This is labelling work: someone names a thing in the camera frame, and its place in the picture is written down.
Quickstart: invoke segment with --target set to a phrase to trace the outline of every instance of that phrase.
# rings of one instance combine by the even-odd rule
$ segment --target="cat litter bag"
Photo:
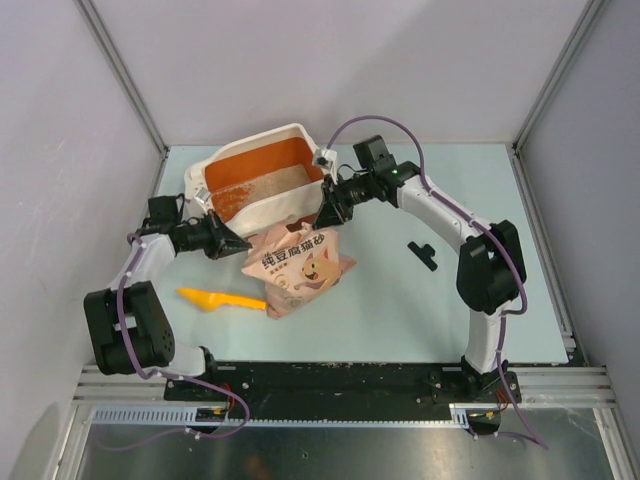
[[[303,307],[335,286],[355,265],[340,255],[338,232],[333,228],[302,228],[290,232],[284,223],[250,237],[253,248],[242,272],[265,282],[267,315],[280,318]]]

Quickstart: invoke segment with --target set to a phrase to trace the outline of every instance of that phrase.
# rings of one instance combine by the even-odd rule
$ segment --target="purple cable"
[[[148,380],[151,377],[160,374],[163,377],[168,378],[169,380],[182,380],[185,382],[193,383],[195,385],[199,385],[201,387],[205,387],[210,390],[214,390],[216,392],[227,395],[228,397],[234,398],[235,400],[238,401],[240,405],[242,405],[242,408],[244,409],[244,419],[242,420],[242,423],[240,423],[240,425],[224,433],[217,433],[217,434],[202,433],[202,432],[194,431],[191,429],[185,430],[184,428],[172,428],[172,429],[159,432],[155,435],[152,435],[151,437],[146,438],[142,441],[133,443],[131,445],[126,445],[123,447],[108,447],[108,446],[102,445],[98,440],[96,440],[98,446],[104,450],[108,450],[112,452],[124,452],[126,450],[131,450],[131,449],[140,447],[142,445],[146,445],[147,443],[151,443],[157,440],[158,438],[164,437],[165,435],[178,433],[178,432],[186,431],[187,433],[194,433],[194,435],[196,436],[196,439],[200,437],[211,438],[211,439],[225,438],[225,437],[230,437],[231,435],[234,435],[235,433],[239,432],[242,428],[244,428],[244,426],[249,422],[249,419],[251,416],[249,405],[247,405],[247,403],[244,401],[242,397],[240,397],[239,395],[236,395],[233,392],[225,390],[224,388],[218,387],[216,385],[205,382],[198,378],[161,372],[158,369],[153,369],[149,373],[147,373],[142,369],[142,366],[138,361],[138,357],[136,356],[135,349],[133,348],[133,343],[131,342],[131,336],[129,335],[129,330],[127,329],[126,315],[124,312],[124,287],[127,284],[127,280],[130,277],[129,272],[132,272],[133,269],[138,264],[138,262],[140,261],[140,257],[142,256],[142,252],[146,248],[146,246],[144,246],[144,242],[142,241],[142,239],[134,233],[130,233],[129,235],[127,235],[127,240],[129,241],[130,244],[132,244],[134,241],[138,243],[138,248],[136,249],[136,253],[133,255],[133,259],[127,266],[125,270],[125,274],[122,276],[122,278],[120,279],[120,282],[118,283],[118,290],[116,292],[116,311],[118,313],[118,323],[120,325],[120,333],[122,334],[122,340],[124,341],[125,349],[127,350],[127,354],[129,355],[129,360],[131,360],[131,365],[133,365],[134,370],[143,380]]]
[[[520,278],[520,274],[518,273],[518,270],[513,262],[513,259],[511,258],[507,250],[504,248],[502,243],[500,243],[500,241],[495,237],[495,235],[493,235],[493,233],[491,233],[491,231],[488,228],[486,228],[481,223],[477,222],[471,215],[466,213],[462,208],[460,208],[454,202],[449,200],[447,197],[440,194],[440,192],[435,190],[434,187],[429,184],[429,181],[427,179],[427,174],[426,174],[425,158],[424,158],[424,152],[422,151],[422,146],[420,145],[420,142],[418,141],[416,136],[407,127],[402,125],[400,122],[393,120],[392,118],[389,118],[389,117],[384,117],[382,115],[361,115],[359,117],[354,117],[351,120],[347,120],[336,130],[336,132],[329,139],[329,142],[327,143],[327,148],[331,148],[333,146],[336,139],[343,132],[345,128],[347,128],[349,125],[352,125],[362,120],[381,120],[383,122],[391,123],[392,125],[395,125],[396,127],[400,128],[402,131],[404,131],[409,136],[409,138],[411,138],[411,140],[416,146],[416,149],[418,150],[418,157],[420,159],[420,181],[422,182],[422,185],[424,186],[427,193],[430,195],[433,195],[433,197],[436,198],[444,206],[446,206],[453,212],[460,215],[461,218],[463,218],[466,222],[468,222],[469,226],[476,228],[480,232],[484,233],[487,236],[487,238],[489,238],[489,240],[491,240],[491,242],[493,242],[493,244],[496,246],[502,258],[504,258],[507,266],[509,267],[509,271],[513,275],[513,278],[516,280],[516,285],[518,287],[518,292],[520,294],[522,305],[518,310],[505,310],[504,312],[502,312],[500,316],[500,335],[498,339],[498,347],[496,348],[496,362],[497,362],[498,374],[500,375],[500,381],[502,382],[502,386],[504,387],[504,390],[507,392],[507,395],[509,396],[509,400],[511,401],[511,404],[513,405],[513,408],[516,414],[520,418],[520,421],[522,422],[524,427],[529,431],[531,436],[524,435],[522,433],[517,433],[517,432],[503,432],[498,435],[501,435],[504,437],[513,437],[513,438],[521,438],[521,439],[529,440],[531,442],[536,443],[543,449],[548,450],[549,447],[547,446],[547,444],[545,444],[544,441],[542,441],[538,433],[527,421],[526,417],[524,416],[524,413],[522,412],[522,410],[520,410],[520,407],[518,406],[515,399],[513,398],[513,394],[511,393],[511,389],[509,388],[509,384],[507,383],[507,379],[502,369],[502,347],[504,346],[504,339],[507,332],[506,315],[507,314],[522,315],[527,311],[527,308],[529,306],[527,293],[525,292],[525,289],[524,289],[524,284],[522,283],[522,279]]]

